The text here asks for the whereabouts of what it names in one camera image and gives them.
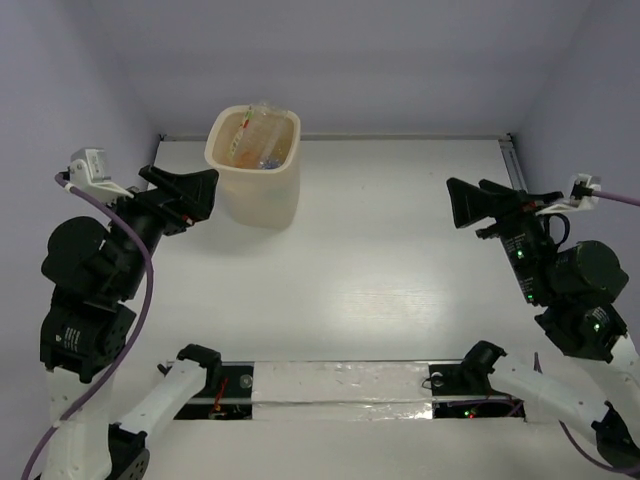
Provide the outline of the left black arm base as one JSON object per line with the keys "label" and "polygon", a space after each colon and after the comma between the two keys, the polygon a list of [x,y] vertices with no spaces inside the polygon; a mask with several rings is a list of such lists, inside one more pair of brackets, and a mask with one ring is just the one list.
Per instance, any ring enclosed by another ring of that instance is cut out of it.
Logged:
{"label": "left black arm base", "polygon": [[215,387],[206,387],[175,415],[175,420],[250,420],[253,363],[224,363]]}

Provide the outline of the blue label bottle blue cap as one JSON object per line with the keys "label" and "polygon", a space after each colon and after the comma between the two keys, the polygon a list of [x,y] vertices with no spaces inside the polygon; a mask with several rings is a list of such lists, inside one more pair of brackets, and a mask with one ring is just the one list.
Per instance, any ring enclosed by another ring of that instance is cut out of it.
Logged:
{"label": "blue label bottle blue cap", "polygon": [[261,170],[275,170],[280,168],[282,164],[283,164],[283,161],[280,158],[277,158],[275,156],[270,156],[262,159],[259,162],[259,168]]}

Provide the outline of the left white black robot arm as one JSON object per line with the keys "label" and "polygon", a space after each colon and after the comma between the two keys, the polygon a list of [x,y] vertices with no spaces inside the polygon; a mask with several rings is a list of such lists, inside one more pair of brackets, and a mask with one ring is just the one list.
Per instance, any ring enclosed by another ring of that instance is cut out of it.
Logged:
{"label": "left white black robot arm", "polygon": [[110,418],[115,373],[147,319],[128,302],[137,293],[152,296],[159,241],[210,217],[219,178],[213,169],[172,174],[147,166],[140,174],[147,191],[120,187],[82,161],[56,177],[108,223],[81,216],[59,225],[41,267],[54,285],[40,331],[51,415],[36,448],[47,457],[45,479],[142,478],[159,434],[189,400],[221,383],[220,354],[190,344],[142,402]]}

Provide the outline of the large clear square bottle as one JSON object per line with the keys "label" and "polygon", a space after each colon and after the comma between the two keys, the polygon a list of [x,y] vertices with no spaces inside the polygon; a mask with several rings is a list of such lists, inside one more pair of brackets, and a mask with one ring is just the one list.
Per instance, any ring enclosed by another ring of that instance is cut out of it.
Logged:
{"label": "large clear square bottle", "polygon": [[284,156],[277,152],[276,145],[284,132],[287,116],[286,109],[266,101],[250,104],[231,141],[227,163],[237,168],[235,159],[245,151],[258,154],[260,161],[275,156],[284,163]]}

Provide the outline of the small orange juice bottle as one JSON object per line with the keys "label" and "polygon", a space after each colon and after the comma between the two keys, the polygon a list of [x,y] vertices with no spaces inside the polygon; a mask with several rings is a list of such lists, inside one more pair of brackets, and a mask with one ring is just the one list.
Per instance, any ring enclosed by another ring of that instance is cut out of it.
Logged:
{"label": "small orange juice bottle", "polygon": [[259,169],[260,157],[254,152],[245,151],[237,156],[235,166],[242,169]]}

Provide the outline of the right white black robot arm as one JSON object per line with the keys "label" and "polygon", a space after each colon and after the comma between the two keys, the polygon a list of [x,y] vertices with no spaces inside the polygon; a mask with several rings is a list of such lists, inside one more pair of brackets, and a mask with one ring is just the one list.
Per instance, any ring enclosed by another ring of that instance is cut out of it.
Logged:
{"label": "right white black robot arm", "polygon": [[552,218],[571,230],[569,214],[591,210],[605,197],[598,180],[581,174],[569,194],[531,194],[483,179],[446,182],[456,228],[486,218],[482,240],[500,240],[524,300],[550,342],[599,387],[587,399],[539,368],[519,364],[503,348],[476,343],[446,379],[473,392],[513,394],[556,419],[567,437],[580,434],[599,456],[596,467],[639,476],[639,353],[614,303],[629,277],[615,252],[600,241],[563,249],[550,233]]}

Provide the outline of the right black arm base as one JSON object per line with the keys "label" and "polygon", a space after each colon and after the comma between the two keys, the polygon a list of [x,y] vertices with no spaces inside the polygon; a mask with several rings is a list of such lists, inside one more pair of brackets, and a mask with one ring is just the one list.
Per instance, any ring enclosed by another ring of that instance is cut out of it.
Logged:
{"label": "right black arm base", "polygon": [[490,388],[485,380],[468,380],[458,363],[430,364],[421,388],[431,394],[435,419],[526,419],[524,402]]}

